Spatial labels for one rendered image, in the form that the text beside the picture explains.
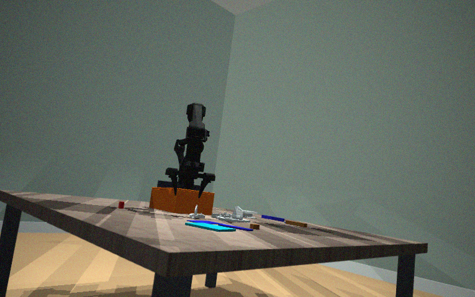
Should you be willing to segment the orange flat bar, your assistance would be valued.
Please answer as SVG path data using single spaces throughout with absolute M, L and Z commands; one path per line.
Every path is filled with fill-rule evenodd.
M 293 226 L 307 227 L 307 224 L 301 223 L 301 222 L 286 221 L 286 224 L 290 224 Z

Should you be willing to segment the teal flat rectangular plate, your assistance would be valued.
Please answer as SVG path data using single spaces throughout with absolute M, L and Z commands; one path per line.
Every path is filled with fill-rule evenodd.
M 212 224 L 206 224 L 206 223 L 185 223 L 187 226 L 193 226 L 193 227 L 198 227 L 201 229 L 207 229 L 211 231 L 217 231 L 217 232 L 232 232 L 236 231 L 236 229 L 228 228 L 228 227 L 222 227 L 222 226 L 216 226 Z

